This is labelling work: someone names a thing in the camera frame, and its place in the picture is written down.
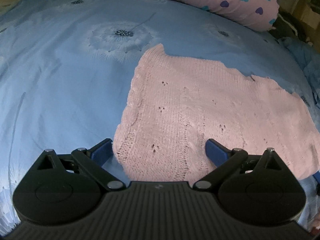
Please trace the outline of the blue dandelion pillow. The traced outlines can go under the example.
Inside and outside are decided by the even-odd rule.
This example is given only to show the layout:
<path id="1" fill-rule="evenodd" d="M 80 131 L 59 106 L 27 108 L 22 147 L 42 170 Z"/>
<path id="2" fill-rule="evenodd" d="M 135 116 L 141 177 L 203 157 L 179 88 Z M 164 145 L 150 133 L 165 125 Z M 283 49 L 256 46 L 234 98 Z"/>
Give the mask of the blue dandelion pillow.
<path id="1" fill-rule="evenodd" d="M 319 53 L 308 44 L 291 37 L 282 38 L 281 42 L 293 55 L 314 95 L 319 98 Z"/>

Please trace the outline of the blue dandelion bed sheet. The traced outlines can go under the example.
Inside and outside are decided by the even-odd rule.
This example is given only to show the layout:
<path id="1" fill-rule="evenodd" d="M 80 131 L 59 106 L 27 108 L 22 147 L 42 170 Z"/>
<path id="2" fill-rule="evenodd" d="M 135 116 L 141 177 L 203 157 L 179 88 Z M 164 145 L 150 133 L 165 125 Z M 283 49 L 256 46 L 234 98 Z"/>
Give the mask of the blue dandelion bed sheet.
<path id="1" fill-rule="evenodd" d="M 112 138 L 146 50 L 218 60 L 296 92 L 319 124 L 302 70 L 309 46 L 170 0 L 22 0 L 1 16 L 1 235 L 20 222 L 13 192 L 47 148 Z"/>

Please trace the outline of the pink knitted sweater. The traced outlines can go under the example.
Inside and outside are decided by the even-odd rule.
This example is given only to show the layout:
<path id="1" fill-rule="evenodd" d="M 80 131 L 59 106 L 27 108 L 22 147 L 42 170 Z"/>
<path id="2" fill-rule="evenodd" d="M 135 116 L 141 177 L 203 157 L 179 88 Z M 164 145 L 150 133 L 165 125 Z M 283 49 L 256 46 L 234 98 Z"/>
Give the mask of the pink knitted sweater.
<path id="1" fill-rule="evenodd" d="M 219 61 L 150 48 L 135 68 L 113 140 L 125 174 L 194 183 L 216 167 L 205 154 L 208 139 L 250 154 L 274 148 L 297 179 L 319 170 L 319 131 L 297 93 Z"/>

